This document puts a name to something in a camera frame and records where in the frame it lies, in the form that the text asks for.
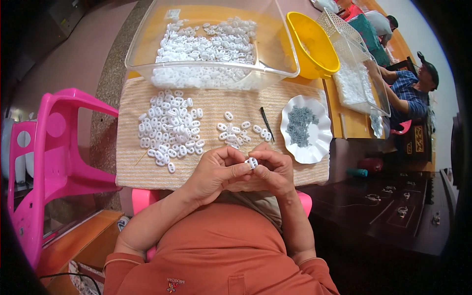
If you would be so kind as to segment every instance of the yellow plastic bowl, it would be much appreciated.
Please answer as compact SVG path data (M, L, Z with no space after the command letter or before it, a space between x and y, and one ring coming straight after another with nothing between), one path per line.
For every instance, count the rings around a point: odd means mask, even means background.
M304 14L289 12L287 26L300 64L300 76L329 79L339 71L337 54L319 24Z

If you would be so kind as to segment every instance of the baseball cap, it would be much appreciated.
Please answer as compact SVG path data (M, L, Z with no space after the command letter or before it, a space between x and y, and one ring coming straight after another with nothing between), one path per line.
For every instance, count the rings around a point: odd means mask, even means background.
M434 65L432 63L427 62L424 59L424 55L421 53L421 51L418 51L417 54L418 54L418 57L421 60L421 63L424 65L426 70L431 74L432 81L433 81L434 84L436 84L436 88L434 88L434 90L436 90L438 88L438 85L439 85L438 71L436 70L436 68L434 67Z

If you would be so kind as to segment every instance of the tweezers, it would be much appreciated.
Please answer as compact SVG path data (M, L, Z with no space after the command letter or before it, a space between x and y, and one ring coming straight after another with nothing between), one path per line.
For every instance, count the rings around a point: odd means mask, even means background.
M265 116L264 108L263 108L263 107L261 107L261 115L262 115L262 119L264 119L264 123L265 123L267 129L268 129L269 132L270 132L270 135L272 135L272 142L275 143L274 134L272 133L272 130L270 129L269 122L267 121L267 117Z

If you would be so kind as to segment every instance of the beige towel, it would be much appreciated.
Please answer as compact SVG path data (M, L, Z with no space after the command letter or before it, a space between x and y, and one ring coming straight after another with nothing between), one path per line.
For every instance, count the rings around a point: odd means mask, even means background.
M171 161L176 166L174 174L170 174L167 166L160 167L155 163L155 158L145 155L139 162L139 158L145 153L145 149L139 146L137 136L138 117L145 113L149 107L149 100L157 95L158 89L145 81L144 78L130 79L125 83L120 100L118 116L118 138L117 138L117 185L129 186L143 189L170 189L179 188L192 175L195 167L200 161L197 154L187 155L184 158L174 158ZM324 90L303 86L290 82L278 82L266 90L255 93L248 91L223 91L185 89L184 98L192 97L194 108L203 109L203 118L200 119L200 137L205 140L205 151L224 146L225 143L218 139L221 133L216 128L218 123L228 122L223 114L230 111L234 119L234 126L239 126L244 121L250 121L265 128L260 113L260 107L264 111L270 128L275 136L272 148L278 152L291 155L285 148L285 141L280 132L282 120L282 109L294 96L307 95L316 98L327 110L326 95ZM245 155L255 146L263 141L251 128L248 135L251 143L246 143L239 149ZM307 185L313 183L324 183L329 177L329 154L316 164L300 164L294 162L295 185ZM265 185L260 180L249 182L238 182L228 187L228 190L237 191L260 191L265 190Z

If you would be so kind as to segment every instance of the white paper plate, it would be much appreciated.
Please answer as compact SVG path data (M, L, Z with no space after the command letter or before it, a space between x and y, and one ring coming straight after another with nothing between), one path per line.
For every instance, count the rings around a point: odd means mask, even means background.
M288 126L288 113L292 111L293 106L299 108L307 107L312 110L320 121L317 125L310 124L308 126L308 142L311 144L307 147L299 147L297 144L290 144L291 137L286 132ZM316 99L309 96L297 95L288 101L282 110L282 123L280 131L285 139L285 146L289 152L293 154L295 160L301 164L318 163L329 152L329 143L333 139L331 133L331 120L326 114L325 108Z

